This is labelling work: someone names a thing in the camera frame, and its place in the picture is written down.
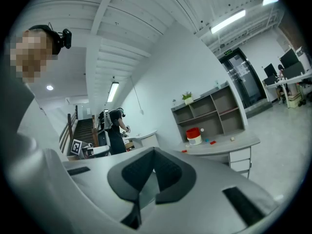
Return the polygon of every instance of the cable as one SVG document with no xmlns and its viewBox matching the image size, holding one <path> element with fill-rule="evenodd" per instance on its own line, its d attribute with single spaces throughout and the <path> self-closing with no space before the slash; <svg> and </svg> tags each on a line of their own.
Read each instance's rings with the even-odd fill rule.
<svg viewBox="0 0 312 234">
<path fill-rule="evenodd" d="M 52 24 L 51 24 L 50 22 L 48 23 L 48 26 L 49 26 L 49 25 L 51 26 L 52 31 L 54 31 L 53 28 L 52 28 Z"/>
<path fill-rule="evenodd" d="M 136 94 L 136 99 L 137 99 L 138 105 L 139 105 L 140 109 L 142 110 L 142 108 L 141 108 L 141 104 L 140 104 L 140 101 L 138 100 L 138 97 L 137 97 L 137 91 L 136 91 L 136 88 L 135 88 L 135 86 L 134 86 L 134 84 L 133 84 L 132 76 L 130 77 L 130 80 L 131 80 L 131 83 L 132 83 L 133 89 L 135 90 L 135 94 Z"/>
</svg>

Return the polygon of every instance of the potted plant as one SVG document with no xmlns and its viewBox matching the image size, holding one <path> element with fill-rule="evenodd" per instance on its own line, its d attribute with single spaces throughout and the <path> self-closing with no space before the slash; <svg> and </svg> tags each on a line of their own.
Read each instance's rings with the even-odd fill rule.
<svg viewBox="0 0 312 234">
<path fill-rule="evenodd" d="M 182 99 L 185 102 L 185 105 L 188 105 L 193 102 L 192 93 L 186 92 L 185 94 L 182 94 Z"/>
</svg>

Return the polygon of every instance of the vr headset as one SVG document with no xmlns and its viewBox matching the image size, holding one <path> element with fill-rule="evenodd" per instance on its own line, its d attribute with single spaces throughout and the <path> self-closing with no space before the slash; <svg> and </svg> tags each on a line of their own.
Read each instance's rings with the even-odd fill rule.
<svg viewBox="0 0 312 234">
<path fill-rule="evenodd" d="M 126 117 L 123 109 L 121 107 L 118 107 L 117 110 L 119 110 L 121 112 L 122 117 Z"/>
<path fill-rule="evenodd" d="M 53 29 L 50 29 L 48 25 L 35 25 L 29 28 L 29 30 L 34 30 L 34 29 L 42 29 L 50 37 L 52 37 L 53 39 L 52 54 L 53 55 L 58 55 L 62 47 L 69 49 L 72 46 L 72 33 L 68 29 L 64 29 L 63 32 L 61 33 L 61 32 L 53 31 Z"/>
</svg>

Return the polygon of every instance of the ceiling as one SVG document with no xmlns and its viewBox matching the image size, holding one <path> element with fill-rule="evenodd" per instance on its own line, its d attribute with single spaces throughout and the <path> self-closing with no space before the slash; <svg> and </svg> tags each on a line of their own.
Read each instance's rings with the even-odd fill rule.
<svg viewBox="0 0 312 234">
<path fill-rule="evenodd" d="M 28 84 L 31 91 L 38 100 L 86 95 L 85 59 L 85 48 L 62 49 L 58 59 L 48 65 L 47 72 L 41 72 L 40 78 Z M 47 85 L 54 89 L 47 90 Z"/>
<path fill-rule="evenodd" d="M 211 27 L 242 9 L 247 11 L 244 18 L 217 34 L 211 33 Z M 86 73 L 92 73 L 88 86 L 92 92 L 88 96 L 95 99 L 97 109 L 103 109 L 113 76 L 120 82 L 121 91 L 137 64 L 151 55 L 153 45 L 175 20 L 219 57 L 226 50 L 276 27 L 282 16 L 279 3 L 262 6 L 262 0 L 33 0 L 14 30 L 51 22 L 54 30 L 71 30 L 73 42 L 80 35 L 100 36 L 96 64 L 87 66 Z M 47 96 L 46 91 L 39 96 Z"/>
</svg>

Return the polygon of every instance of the wooden shelf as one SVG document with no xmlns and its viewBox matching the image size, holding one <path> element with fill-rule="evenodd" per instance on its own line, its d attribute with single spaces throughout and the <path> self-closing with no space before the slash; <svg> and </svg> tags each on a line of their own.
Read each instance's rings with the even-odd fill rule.
<svg viewBox="0 0 312 234">
<path fill-rule="evenodd" d="M 232 108 L 232 109 L 223 111 L 223 112 L 220 113 L 219 115 L 222 116 L 222 115 L 225 115 L 225 114 L 227 114 L 227 113 L 233 112 L 233 111 L 235 111 L 235 110 L 237 110 L 237 109 L 238 109 L 238 107 L 234 107 L 234 108 Z"/>
<path fill-rule="evenodd" d="M 197 117 L 195 117 L 195 118 L 191 118 L 191 119 L 187 119 L 187 120 L 180 121 L 180 122 L 178 122 L 178 124 L 182 124 L 182 123 L 184 123 L 184 122 L 188 122 L 188 121 L 192 121 L 192 120 L 195 120 L 195 119 L 199 119 L 199 118 L 202 118 L 202 117 L 204 117 L 204 116 L 207 116 L 207 115 L 210 115 L 210 114 L 213 114 L 213 113 L 216 113 L 216 110 L 211 111 L 211 112 L 208 112 L 208 113 L 205 113 L 205 114 L 202 114 L 202 115 L 199 115 L 199 116 L 197 116 Z"/>
</svg>

